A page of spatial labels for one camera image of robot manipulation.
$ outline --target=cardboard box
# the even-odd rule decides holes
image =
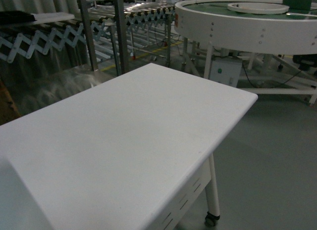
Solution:
[[[0,125],[15,120],[20,114],[5,85],[0,81]]]

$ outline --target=curtain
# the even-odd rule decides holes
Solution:
[[[78,11],[77,0],[0,0],[0,11],[21,10],[28,13]]]

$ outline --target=white tabletop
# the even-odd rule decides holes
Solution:
[[[257,95],[154,64],[0,126],[55,230],[144,230]]]

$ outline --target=epoxy floor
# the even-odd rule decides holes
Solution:
[[[178,49],[172,48],[176,70]],[[317,229],[317,105],[304,98],[259,95],[214,152],[218,225],[204,224],[203,192],[175,230]]]

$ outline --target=control box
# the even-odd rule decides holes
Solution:
[[[242,69],[242,59],[216,57],[211,64],[209,79],[231,87],[237,87]]]

